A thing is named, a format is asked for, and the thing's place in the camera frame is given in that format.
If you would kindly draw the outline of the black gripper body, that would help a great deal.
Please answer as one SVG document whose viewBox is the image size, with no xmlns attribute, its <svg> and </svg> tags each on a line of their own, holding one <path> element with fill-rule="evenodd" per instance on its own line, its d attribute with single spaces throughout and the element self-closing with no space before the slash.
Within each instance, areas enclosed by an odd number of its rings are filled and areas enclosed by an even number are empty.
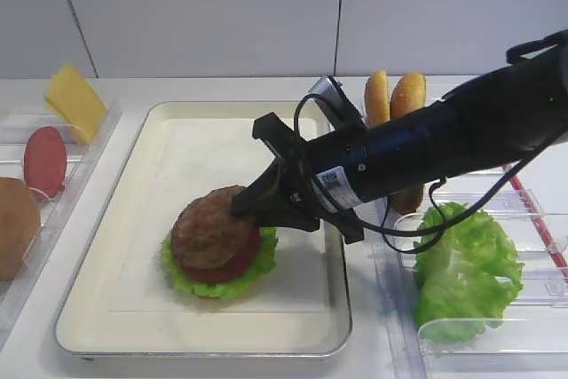
<svg viewBox="0 0 568 379">
<path fill-rule="evenodd" d="M 310 171 L 303 149 L 306 141 L 299 138 L 276 114 L 255 119 L 252 137 L 260 139 L 280 163 L 280 191 L 284 202 L 273 210 L 255 213 L 256 225 L 293 228 L 315 232 L 325 221 L 337 228 L 346 244 L 365 239 L 364 230 L 356 223 L 354 211 L 342 213 L 326 210 L 325 196 L 315 189 L 318 179 Z"/>
</svg>

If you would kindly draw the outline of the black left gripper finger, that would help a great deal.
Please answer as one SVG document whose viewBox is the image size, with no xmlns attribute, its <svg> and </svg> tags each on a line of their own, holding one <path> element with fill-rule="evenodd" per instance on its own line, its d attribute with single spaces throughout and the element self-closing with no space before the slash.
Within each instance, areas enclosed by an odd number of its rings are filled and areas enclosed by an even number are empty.
<svg viewBox="0 0 568 379">
<path fill-rule="evenodd" d="M 272 161 L 258 179 L 234 195 L 231 213 L 247 215 L 279 207 L 284 202 L 280 191 L 280 173 L 280 163 Z"/>
</svg>

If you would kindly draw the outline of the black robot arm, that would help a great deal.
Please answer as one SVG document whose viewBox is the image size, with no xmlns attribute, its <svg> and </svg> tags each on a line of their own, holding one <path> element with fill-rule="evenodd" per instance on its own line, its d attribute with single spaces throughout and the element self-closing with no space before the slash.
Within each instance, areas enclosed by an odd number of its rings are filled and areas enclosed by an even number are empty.
<svg viewBox="0 0 568 379">
<path fill-rule="evenodd" d="M 259 226 L 316 231 L 334 225 L 362 241 L 360 204 L 408 187 L 512 163 L 523 168 L 567 139 L 567 34 L 508 50 L 507 66 L 454 88 L 433 104 L 368 128 L 330 76 L 307 95 L 332 125 L 305 140 L 276 114 L 255 120 L 252 136 L 274 154 L 267 170 L 234 196 L 231 212 Z"/>
</svg>

